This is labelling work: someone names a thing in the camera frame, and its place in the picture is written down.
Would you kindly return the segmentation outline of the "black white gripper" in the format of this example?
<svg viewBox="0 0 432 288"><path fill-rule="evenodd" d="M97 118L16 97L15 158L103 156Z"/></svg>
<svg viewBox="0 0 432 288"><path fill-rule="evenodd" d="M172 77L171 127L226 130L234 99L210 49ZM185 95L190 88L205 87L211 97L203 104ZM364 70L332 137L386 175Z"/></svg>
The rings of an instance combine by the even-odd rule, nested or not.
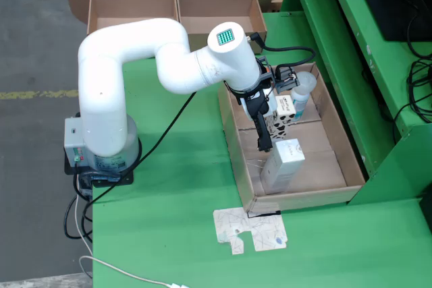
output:
<svg viewBox="0 0 432 288"><path fill-rule="evenodd" d="M273 88L260 89L252 94L236 92L236 98L247 118L254 121L258 134L258 150L269 152L273 148L273 145L265 124L265 118L272 116L273 112L277 109L277 101Z"/></svg>

